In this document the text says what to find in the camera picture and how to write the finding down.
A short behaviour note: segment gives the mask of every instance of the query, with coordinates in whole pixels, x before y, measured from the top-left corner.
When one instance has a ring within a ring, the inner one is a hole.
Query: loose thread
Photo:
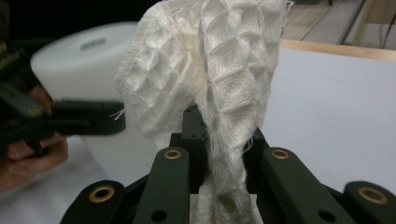
[[[294,5],[294,2],[291,2],[291,1],[287,1],[287,2],[286,2],[286,7],[287,7],[288,9],[286,10],[286,13],[285,13],[285,18],[284,18],[285,22],[283,22],[282,29],[283,29],[283,28],[285,27],[285,25],[286,25],[286,21],[288,20],[288,14],[289,14],[290,8],[291,8],[293,5]]]
[[[119,118],[123,115],[124,112],[125,112],[125,109],[122,109],[122,110],[120,110],[119,112],[110,115],[110,117],[116,116],[116,117],[114,118],[114,120],[117,120],[117,119],[119,119]]]
[[[251,137],[247,142],[247,148],[245,148],[244,153],[247,153],[251,148],[253,148],[253,137]]]

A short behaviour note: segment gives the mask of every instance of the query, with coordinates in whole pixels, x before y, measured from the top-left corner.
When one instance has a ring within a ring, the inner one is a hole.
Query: metal screw hole
[[[95,197],[102,198],[105,197],[108,193],[109,191],[107,189],[101,189],[95,193]]]
[[[336,221],[335,216],[331,212],[320,210],[318,212],[318,214],[321,217],[321,219],[323,219],[327,222],[335,222]]]
[[[166,220],[166,213],[163,210],[155,211],[151,215],[151,220],[153,220],[154,222],[163,222],[164,220]]]

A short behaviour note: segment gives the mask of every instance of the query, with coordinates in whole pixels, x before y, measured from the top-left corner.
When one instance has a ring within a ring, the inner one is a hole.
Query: black cable
[[[389,28],[387,30],[387,34],[385,35],[385,40],[384,40],[384,44],[382,45],[381,49],[384,49],[385,46],[387,45],[387,41],[388,41],[388,36],[390,34],[390,30],[392,29],[393,23],[396,21],[396,11],[395,14],[393,15],[392,21],[389,24]]]

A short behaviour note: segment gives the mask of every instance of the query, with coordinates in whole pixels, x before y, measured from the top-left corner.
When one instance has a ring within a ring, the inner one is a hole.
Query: wooden floor
[[[310,42],[337,44],[347,23],[360,0],[294,0],[284,27],[283,38]],[[357,25],[353,26],[345,45],[351,45]],[[361,47],[377,48],[380,29],[386,32],[388,26],[367,24]],[[396,25],[392,28],[386,49],[396,49]]]

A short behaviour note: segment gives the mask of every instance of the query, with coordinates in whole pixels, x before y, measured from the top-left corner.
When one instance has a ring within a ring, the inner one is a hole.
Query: fabric fold
[[[138,24],[115,76],[127,119],[158,148],[197,104],[209,167],[194,223],[257,223],[242,161],[264,119],[285,0],[168,0]]]

